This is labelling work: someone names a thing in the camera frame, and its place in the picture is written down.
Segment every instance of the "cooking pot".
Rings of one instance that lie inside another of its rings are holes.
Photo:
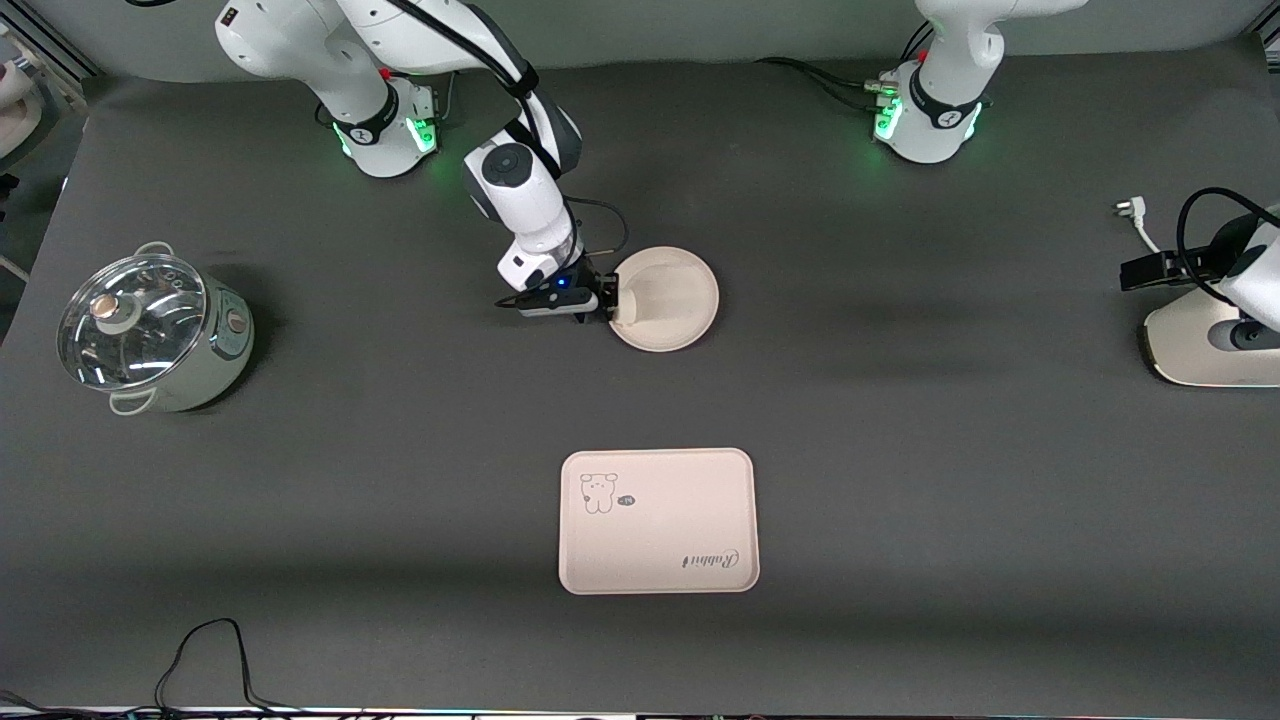
[[[72,297],[58,355],[81,384],[110,393],[116,415],[177,413],[218,397],[253,348],[244,300],[173,255],[143,245]]]

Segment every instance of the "cartoon bear logo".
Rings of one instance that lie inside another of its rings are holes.
[[[586,502],[586,511],[591,515],[604,514],[613,510],[613,483],[618,477],[613,473],[608,475],[582,475],[582,500]]]

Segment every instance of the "round beige disc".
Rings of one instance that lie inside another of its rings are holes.
[[[678,247],[650,247],[618,265],[618,310],[609,323],[627,345],[672,352],[703,337],[719,311],[716,273]]]

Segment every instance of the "glowing green light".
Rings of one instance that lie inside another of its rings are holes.
[[[895,97],[888,108],[884,108],[881,113],[886,117],[876,123],[876,135],[881,140],[890,140],[893,137],[893,131],[897,129],[897,120],[902,118],[902,99]]]
[[[404,118],[404,127],[413,136],[417,149],[425,155],[435,150],[435,123],[417,118]]]
[[[974,131],[978,129],[978,115],[982,114],[982,102],[978,102],[978,108],[973,111],[973,119],[969,120],[969,129],[965,131],[964,138],[969,140],[973,137]]]
[[[333,124],[333,132],[338,136],[338,142],[342,143],[342,154],[351,158],[351,147],[347,145],[347,137],[338,129],[338,123]]]

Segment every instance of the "dark gray tabletop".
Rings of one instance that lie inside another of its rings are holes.
[[[566,192],[719,275],[672,356],[490,306],[509,237],[458,169],[515,114],[488,78],[389,182],[301,85],[116,86],[0,348],[0,687],[142,702],[232,615],[300,705],[1275,717],[1280,397],[1148,374],[1134,329],[1175,293],[1119,292],[1143,247],[1108,213],[1146,193],[1171,246],[1202,186],[1275,199],[1265,81],[1256,41],[1014,59],[923,168],[785,68],[547,73],[588,141]],[[152,240],[251,300],[257,359],[206,410],[116,419],[54,329]],[[755,461],[755,589],[559,587],[566,456],[708,446]],[[188,661],[173,702],[237,702],[229,638]]]

